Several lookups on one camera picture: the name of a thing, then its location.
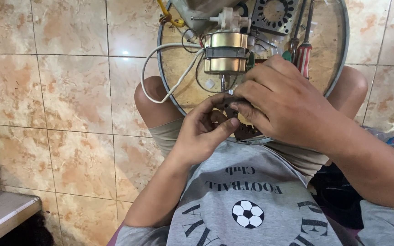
shorts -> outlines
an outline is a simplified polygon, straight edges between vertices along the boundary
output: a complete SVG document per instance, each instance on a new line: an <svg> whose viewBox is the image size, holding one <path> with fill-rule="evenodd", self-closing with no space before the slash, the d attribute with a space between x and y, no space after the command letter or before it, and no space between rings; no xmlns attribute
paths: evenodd
<svg viewBox="0 0 394 246"><path fill-rule="evenodd" d="M150 128L153 139L158 144L162 156L167 156L176 143L184 118L174 120L167 124ZM309 181L315 173L329 160L324 154L313 149L272 141L265 144L282 156L291 166Z"/></svg>

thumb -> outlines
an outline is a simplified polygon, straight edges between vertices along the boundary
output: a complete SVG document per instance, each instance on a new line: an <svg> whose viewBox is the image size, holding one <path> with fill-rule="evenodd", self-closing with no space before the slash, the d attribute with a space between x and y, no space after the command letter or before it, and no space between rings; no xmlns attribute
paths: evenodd
<svg viewBox="0 0 394 246"><path fill-rule="evenodd" d="M206 133L210 142L216 147L226 138L228 138L240 125L238 118L231 118L221 123L212 132Z"/></svg>
<svg viewBox="0 0 394 246"><path fill-rule="evenodd" d="M270 120L261 110L253 107L249 103L238 102L231 103L230 108L237 110L238 113L243 115L246 120L258 128L264 135L270 136L270 132L273 130L273 127L270 124Z"/></svg>

red striped handle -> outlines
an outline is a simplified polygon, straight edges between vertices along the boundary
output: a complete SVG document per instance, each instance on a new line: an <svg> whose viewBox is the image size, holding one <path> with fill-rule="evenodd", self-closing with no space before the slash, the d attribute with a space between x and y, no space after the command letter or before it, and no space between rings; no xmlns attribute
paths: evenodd
<svg viewBox="0 0 394 246"><path fill-rule="evenodd" d="M308 65L309 65L309 54L313 47L310 43L304 43L297 49L297 61L296 67L299 72L307 79L309 79Z"/></svg>

gray t-shirt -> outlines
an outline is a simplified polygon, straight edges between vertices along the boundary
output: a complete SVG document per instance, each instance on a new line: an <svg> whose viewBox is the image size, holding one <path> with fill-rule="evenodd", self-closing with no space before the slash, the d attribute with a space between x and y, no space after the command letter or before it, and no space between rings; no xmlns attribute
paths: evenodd
<svg viewBox="0 0 394 246"><path fill-rule="evenodd" d="M365 229L358 240L366 246L394 245L394 209L365 200L361 209ZM225 141L192 168L170 226L124 226L116 245L359 244L340 232L337 236L332 226L306 189L305 178L286 160L263 146Z"/></svg>

hand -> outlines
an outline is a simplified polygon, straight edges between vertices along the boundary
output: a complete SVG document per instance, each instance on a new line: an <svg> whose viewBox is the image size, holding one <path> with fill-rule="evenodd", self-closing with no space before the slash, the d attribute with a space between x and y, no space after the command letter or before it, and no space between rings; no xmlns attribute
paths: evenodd
<svg viewBox="0 0 394 246"><path fill-rule="evenodd" d="M325 139L332 137L336 126L345 121L338 120L343 115L280 55L255 66L244 81L234 95L259 109L238 102L230 107L265 136L318 150Z"/></svg>
<svg viewBox="0 0 394 246"><path fill-rule="evenodd" d="M221 111L213 110L228 97L232 96L227 93L216 94L191 110L183 120L176 144L167 158L174 158L189 166L207 160L215 148L239 126L237 118L228 120Z"/></svg>

